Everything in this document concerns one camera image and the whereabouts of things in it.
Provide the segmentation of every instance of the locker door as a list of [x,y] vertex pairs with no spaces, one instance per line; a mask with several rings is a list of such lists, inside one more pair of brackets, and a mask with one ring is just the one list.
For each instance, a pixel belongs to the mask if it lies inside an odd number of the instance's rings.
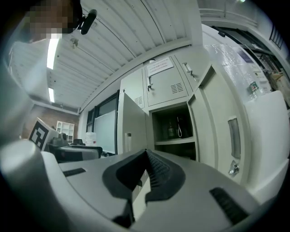
[[181,65],[192,90],[194,90],[210,62],[207,50],[204,47],[188,47],[176,53],[175,57]]
[[118,154],[147,148],[145,112],[124,92],[119,96],[117,145]]
[[124,92],[142,109],[144,108],[144,93],[142,72],[140,68],[122,79],[120,92]]
[[171,56],[169,56],[169,58],[173,67],[152,75],[150,83],[148,71],[147,68],[145,68],[147,86],[149,84],[152,86],[148,92],[148,106],[188,96],[180,73]]
[[[224,77],[210,68],[202,85],[188,101],[197,131],[199,160],[233,181],[247,180],[251,153],[250,132],[245,109]],[[229,174],[238,166],[239,171]]]

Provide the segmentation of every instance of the white shelf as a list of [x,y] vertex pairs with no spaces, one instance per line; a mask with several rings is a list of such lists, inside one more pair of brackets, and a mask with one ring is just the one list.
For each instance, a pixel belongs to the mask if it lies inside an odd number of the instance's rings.
[[172,145],[172,144],[182,144],[182,143],[193,143],[194,137],[188,137],[185,139],[172,139],[172,140],[163,140],[155,142],[155,145]]

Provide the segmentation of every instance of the bottle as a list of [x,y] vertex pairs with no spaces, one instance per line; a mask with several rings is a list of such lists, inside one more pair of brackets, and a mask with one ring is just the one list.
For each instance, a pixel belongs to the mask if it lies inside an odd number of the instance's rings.
[[174,138],[174,128],[171,125],[171,121],[169,121],[169,127],[168,127],[168,137],[170,139]]

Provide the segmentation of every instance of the fluorescent light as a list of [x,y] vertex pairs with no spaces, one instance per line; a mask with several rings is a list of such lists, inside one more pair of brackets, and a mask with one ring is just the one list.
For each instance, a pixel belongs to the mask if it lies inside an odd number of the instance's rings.
[[47,52],[47,67],[53,69],[54,57],[56,52],[56,47],[58,46],[59,39],[50,39],[48,52]]
[[54,95],[53,95],[53,89],[48,88],[48,93],[49,93],[49,99],[51,102],[54,102]]

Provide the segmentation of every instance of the whiteboard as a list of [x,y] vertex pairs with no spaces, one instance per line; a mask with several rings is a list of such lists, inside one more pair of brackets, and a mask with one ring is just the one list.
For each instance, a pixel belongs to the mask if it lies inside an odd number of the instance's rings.
[[95,118],[94,132],[97,135],[97,146],[103,151],[115,153],[115,111]]

